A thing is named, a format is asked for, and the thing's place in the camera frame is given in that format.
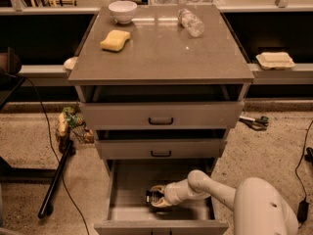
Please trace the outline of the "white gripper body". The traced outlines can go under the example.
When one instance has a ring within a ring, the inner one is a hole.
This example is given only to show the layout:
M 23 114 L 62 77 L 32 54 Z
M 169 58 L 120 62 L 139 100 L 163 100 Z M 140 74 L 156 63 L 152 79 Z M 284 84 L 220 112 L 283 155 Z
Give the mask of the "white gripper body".
M 189 192 L 190 188 L 187 180 L 172 182 L 167 184 L 164 188 L 164 200 L 170 206 L 177 206 L 189 199 Z

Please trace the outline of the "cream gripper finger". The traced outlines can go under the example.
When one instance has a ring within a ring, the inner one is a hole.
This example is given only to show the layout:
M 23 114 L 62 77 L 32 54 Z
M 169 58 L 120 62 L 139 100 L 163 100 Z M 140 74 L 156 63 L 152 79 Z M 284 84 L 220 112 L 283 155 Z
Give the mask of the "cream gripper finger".
M 165 199 L 161 198 L 157 201 L 152 201 L 151 205 L 155 208 L 167 208 L 171 207 L 171 204 L 168 203 Z
M 151 187 L 150 191 L 151 192 L 159 192 L 161 194 L 164 194 L 165 191 L 165 185 L 155 185 L 153 187 Z

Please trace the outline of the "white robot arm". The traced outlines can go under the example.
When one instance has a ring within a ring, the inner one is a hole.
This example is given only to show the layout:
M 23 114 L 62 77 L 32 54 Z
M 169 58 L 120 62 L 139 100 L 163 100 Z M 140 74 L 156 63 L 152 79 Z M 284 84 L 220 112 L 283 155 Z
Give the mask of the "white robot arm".
M 257 177 L 232 188 L 196 169 L 184 180 L 153 186 L 147 191 L 146 202 L 155 208 L 167 208 L 208 197 L 233 212 L 235 235 L 297 234 L 298 221 L 290 205 L 274 186 Z

